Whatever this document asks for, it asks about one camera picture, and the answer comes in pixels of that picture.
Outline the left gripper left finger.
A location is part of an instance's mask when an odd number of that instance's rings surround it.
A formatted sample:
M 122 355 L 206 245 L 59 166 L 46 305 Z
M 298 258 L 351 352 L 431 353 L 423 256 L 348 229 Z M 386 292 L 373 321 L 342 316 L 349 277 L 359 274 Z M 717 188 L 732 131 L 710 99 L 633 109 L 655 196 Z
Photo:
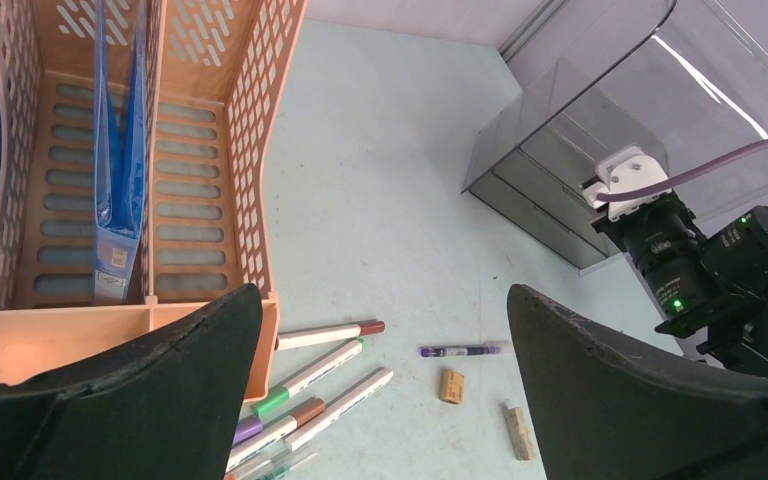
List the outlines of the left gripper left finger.
M 261 332 L 246 284 L 87 359 L 0 384 L 0 479 L 220 479 Z

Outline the small cork block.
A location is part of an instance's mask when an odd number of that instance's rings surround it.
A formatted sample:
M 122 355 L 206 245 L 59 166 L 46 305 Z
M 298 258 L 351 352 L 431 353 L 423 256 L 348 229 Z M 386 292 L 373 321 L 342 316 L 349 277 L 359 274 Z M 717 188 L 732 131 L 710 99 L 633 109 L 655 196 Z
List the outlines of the small cork block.
M 444 369 L 441 373 L 441 383 L 438 398 L 447 404 L 460 405 L 464 400 L 465 377 L 462 373 Z

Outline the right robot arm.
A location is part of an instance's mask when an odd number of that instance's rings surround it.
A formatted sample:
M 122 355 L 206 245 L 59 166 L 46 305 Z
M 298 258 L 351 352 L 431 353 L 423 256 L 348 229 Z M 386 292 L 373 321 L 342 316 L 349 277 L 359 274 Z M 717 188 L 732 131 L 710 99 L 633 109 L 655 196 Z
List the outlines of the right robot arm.
M 656 332 L 688 339 L 728 370 L 768 378 L 768 206 L 706 236 L 670 194 L 618 224 L 620 244 L 653 294 Z

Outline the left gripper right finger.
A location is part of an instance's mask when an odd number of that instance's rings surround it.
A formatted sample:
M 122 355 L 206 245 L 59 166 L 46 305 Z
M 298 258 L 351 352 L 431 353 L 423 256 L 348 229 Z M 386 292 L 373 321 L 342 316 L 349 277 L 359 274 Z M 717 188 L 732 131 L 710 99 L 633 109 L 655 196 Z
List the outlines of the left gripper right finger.
M 768 479 L 768 379 L 694 362 L 515 284 L 507 315 L 551 479 Z

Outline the clear plastic drawer cabinet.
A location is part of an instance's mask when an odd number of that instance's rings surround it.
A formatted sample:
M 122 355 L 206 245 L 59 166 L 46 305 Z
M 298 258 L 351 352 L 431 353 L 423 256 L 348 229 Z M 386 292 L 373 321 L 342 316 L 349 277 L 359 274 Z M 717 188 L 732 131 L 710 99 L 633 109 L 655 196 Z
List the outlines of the clear plastic drawer cabinet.
M 478 134 L 463 191 L 578 269 L 615 256 L 583 196 L 638 147 L 674 176 L 768 139 L 768 53 L 718 1 L 617 1 Z

